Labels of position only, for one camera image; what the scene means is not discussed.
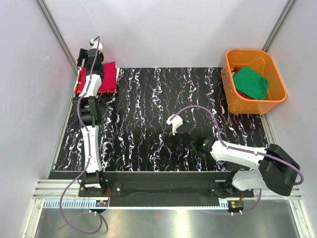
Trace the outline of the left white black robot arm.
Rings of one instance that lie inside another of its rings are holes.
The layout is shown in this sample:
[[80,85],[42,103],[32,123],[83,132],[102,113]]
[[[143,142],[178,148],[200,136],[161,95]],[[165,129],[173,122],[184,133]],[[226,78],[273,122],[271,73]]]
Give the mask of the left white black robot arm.
[[86,70],[85,83],[81,93],[73,99],[84,143],[85,165],[80,177],[81,189],[91,192],[103,187],[98,146],[101,112],[97,105],[98,89],[104,75],[103,60],[103,53],[97,46],[80,50],[78,63]]

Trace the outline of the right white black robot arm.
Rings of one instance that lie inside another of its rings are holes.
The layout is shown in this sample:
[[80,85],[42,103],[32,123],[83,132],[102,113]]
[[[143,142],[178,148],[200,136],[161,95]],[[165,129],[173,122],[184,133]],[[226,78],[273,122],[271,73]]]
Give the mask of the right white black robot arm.
[[169,146],[186,148],[213,164],[225,161],[245,167],[231,170],[225,181],[211,186],[219,198],[238,196],[249,189],[269,189],[278,195],[289,196],[295,186],[300,166],[276,144],[267,148],[248,147],[221,142],[214,137],[197,136],[194,127],[182,120],[169,120],[166,127]]

